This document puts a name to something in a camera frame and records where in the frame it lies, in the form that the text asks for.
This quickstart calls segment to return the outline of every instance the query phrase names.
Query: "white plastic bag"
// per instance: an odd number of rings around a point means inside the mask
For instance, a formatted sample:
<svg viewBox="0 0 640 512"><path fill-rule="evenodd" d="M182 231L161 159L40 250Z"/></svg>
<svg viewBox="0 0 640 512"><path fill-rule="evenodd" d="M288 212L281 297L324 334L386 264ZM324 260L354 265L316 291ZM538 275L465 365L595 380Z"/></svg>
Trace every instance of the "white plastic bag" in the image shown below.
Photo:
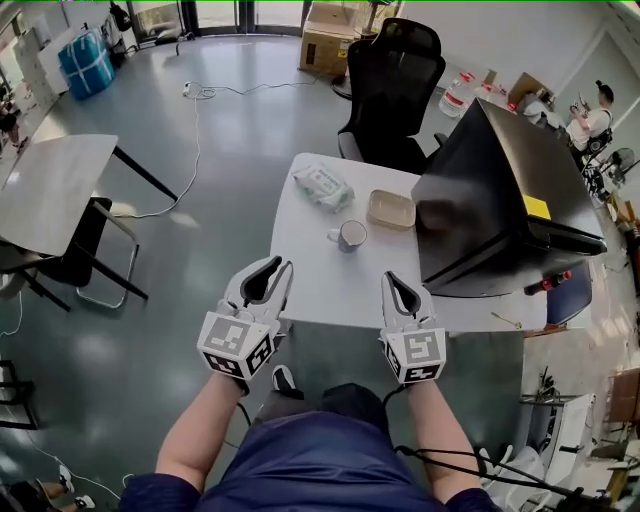
<svg viewBox="0 0 640 512"><path fill-rule="evenodd" d="M295 171L293 178L310 201L328 212L339 212L355 197L342 176L320 163Z"/></svg>

